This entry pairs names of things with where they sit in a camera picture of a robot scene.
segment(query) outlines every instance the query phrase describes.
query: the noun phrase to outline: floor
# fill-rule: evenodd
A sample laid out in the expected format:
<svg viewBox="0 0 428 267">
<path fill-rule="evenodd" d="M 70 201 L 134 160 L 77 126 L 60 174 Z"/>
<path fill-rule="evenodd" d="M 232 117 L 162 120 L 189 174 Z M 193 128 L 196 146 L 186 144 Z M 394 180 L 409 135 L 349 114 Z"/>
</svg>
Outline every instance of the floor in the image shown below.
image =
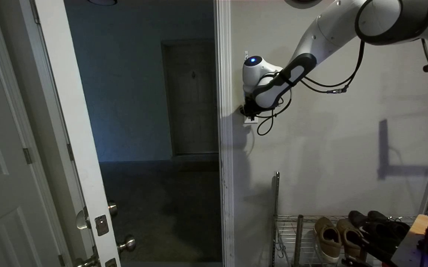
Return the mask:
<svg viewBox="0 0 428 267">
<path fill-rule="evenodd" d="M 217 166 L 184 160 L 101 163 L 107 198 L 119 211 L 113 218 L 118 242 L 126 235 L 137 239 L 137 249 L 122 254 L 123 266 L 222 261 Z"/>
</svg>

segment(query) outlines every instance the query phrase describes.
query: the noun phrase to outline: robotic arm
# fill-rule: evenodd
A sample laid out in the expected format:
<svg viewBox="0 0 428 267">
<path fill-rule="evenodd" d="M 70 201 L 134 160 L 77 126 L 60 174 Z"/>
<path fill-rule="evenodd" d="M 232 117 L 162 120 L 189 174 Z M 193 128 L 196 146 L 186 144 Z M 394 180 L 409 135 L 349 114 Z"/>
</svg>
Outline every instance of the robotic arm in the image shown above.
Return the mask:
<svg viewBox="0 0 428 267">
<path fill-rule="evenodd" d="M 428 40 L 428 0 L 336 0 L 311 24 L 287 67 L 260 57 L 245 60 L 242 113 L 254 117 L 274 110 L 288 89 L 355 36 L 372 45 Z"/>
</svg>

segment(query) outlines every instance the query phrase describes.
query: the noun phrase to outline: wall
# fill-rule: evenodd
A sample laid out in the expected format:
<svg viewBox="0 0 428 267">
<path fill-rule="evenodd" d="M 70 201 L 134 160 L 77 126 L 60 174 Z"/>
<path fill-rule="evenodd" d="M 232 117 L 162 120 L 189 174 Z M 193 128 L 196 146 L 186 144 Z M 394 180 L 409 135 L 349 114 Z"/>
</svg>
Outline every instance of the wall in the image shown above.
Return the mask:
<svg viewBox="0 0 428 267">
<path fill-rule="evenodd" d="M 232 2 L 238 106 L 244 101 L 245 55 L 260 54 L 285 66 L 303 31 L 330 3 L 294 9 L 282 0 Z M 357 55 L 355 39 L 311 77 L 343 80 Z M 422 66 L 419 42 L 367 46 L 348 94 L 318 95 L 296 86 L 291 107 L 275 119 L 268 137 L 259 137 L 256 128 L 244 126 L 242 117 L 232 114 L 236 266 L 266 266 L 269 260 L 275 171 L 281 172 L 281 218 L 346 215 L 352 209 L 413 217 L 421 211 L 428 181 L 428 74 Z M 381 152 L 388 152 L 388 163 Z"/>
<path fill-rule="evenodd" d="M 73 0 L 67 9 L 100 160 L 170 160 L 161 43 L 213 39 L 213 2 Z"/>
</svg>

